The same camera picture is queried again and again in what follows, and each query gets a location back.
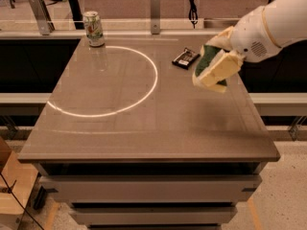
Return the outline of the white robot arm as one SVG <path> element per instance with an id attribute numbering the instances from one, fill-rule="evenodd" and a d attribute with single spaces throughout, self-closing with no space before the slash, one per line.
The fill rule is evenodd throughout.
<path id="1" fill-rule="evenodd" d="M 225 80 L 241 70 L 244 62 L 260 62 L 307 37 L 307 0 L 274 0 L 243 16 L 208 40 L 193 84 L 223 92 Z"/>

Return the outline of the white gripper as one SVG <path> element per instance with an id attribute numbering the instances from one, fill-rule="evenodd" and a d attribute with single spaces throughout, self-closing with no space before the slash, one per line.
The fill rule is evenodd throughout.
<path id="1" fill-rule="evenodd" d="M 199 76 L 205 86 L 214 85 L 239 72 L 244 58 L 247 62 L 260 62 L 281 51 L 266 24 L 264 6 L 243 16 L 234 27 L 230 26 L 209 39 L 204 49 L 224 50 L 222 56 L 214 58 L 214 62 Z"/>

